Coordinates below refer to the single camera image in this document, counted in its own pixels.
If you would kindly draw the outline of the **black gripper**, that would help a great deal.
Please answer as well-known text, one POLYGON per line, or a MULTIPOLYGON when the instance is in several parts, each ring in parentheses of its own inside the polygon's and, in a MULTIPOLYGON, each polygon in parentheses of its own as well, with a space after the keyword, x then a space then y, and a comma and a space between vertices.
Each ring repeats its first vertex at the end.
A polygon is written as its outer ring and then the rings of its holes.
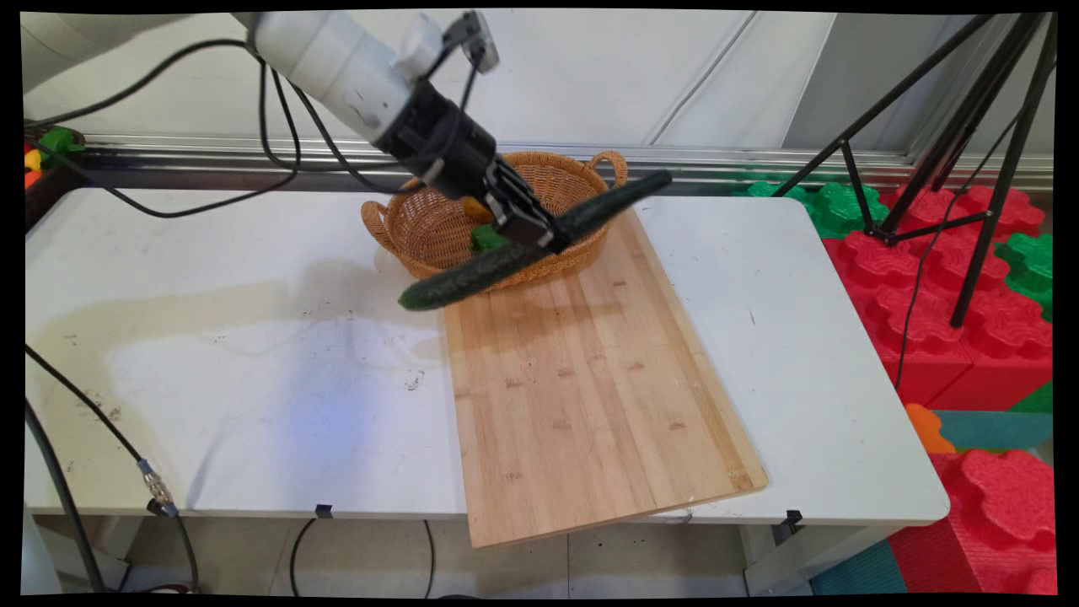
POLYGON ((561 254, 571 245, 532 185, 497 152, 496 139, 469 114, 473 84, 454 101, 420 79, 374 146, 450 199, 474 197, 510 242, 561 254))

